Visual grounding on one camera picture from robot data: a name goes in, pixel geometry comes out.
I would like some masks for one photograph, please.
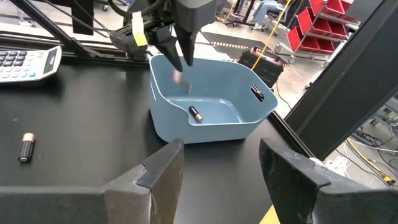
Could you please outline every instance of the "black table surface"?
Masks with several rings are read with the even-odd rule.
[[[101,186],[166,143],[149,113],[148,69],[61,65],[40,88],[0,87],[1,186]],[[32,163],[17,161],[24,133]],[[287,146],[265,120],[247,139],[185,146],[175,223],[259,223],[271,200],[260,138]]]

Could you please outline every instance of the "black box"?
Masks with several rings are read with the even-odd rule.
[[[242,52],[242,56],[239,59],[238,63],[247,66],[248,68],[252,68],[257,58],[261,54],[261,50],[259,47],[254,47],[252,50],[246,50]],[[280,60],[280,57],[266,52],[266,55],[263,55],[260,58],[259,63],[253,70],[262,81],[269,87],[275,84],[278,80],[279,75],[284,71],[284,65]]]

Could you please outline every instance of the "calculator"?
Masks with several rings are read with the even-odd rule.
[[[39,81],[60,65],[61,46],[50,50],[0,50],[0,84]]]

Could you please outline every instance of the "blue plastic bin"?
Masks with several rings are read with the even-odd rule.
[[[176,138],[187,144],[244,139],[277,106],[273,92],[244,65],[195,58],[189,67],[180,59],[183,84],[173,81],[174,68],[164,55],[150,60],[150,113],[156,133],[166,142]],[[191,83],[189,93],[187,83]],[[253,85],[264,101],[256,97]],[[190,106],[203,117],[201,123],[188,112]]]

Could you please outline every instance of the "red storage bin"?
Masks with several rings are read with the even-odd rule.
[[[346,11],[351,7],[351,3],[346,2],[346,1],[342,1],[342,0],[341,0],[341,5],[343,6],[344,13],[346,13]],[[348,21],[348,22],[358,23],[357,19],[354,19],[354,18],[352,18],[350,16],[340,15],[339,18],[340,19],[344,19],[345,21]]]
[[[320,50],[317,40],[313,37],[306,37],[301,46],[299,46],[304,36],[298,26],[295,26],[294,29],[287,34],[287,38],[293,51],[318,52]]]
[[[346,29],[344,28],[343,24],[337,23],[337,22],[332,22],[328,21],[331,33],[329,34],[329,37],[336,38],[336,39],[346,39],[347,38],[347,32]]]
[[[319,51],[317,53],[331,55],[335,51],[335,47],[333,46],[333,43],[330,40],[323,40],[317,38],[317,42],[319,45]]]
[[[331,34],[331,29],[326,19],[318,18],[315,21],[314,25],[311,27],[314,20],[315,16],[313,15],[311,8],[309,7],[306,7],[304,11],[302,11],[298,15],[298,24],[300,25],[300,29],[303,34],[306,34],[307,32],[319,35]]]
[[[310,3],[314,15],[318,15],[321,12],[321,10],[322,13],[334,17],[339,17],[345,13],[343,5],[341,5],[341,0],[329,0],[323,9],[322,9],[323,7],[322,0],[310,0]]]

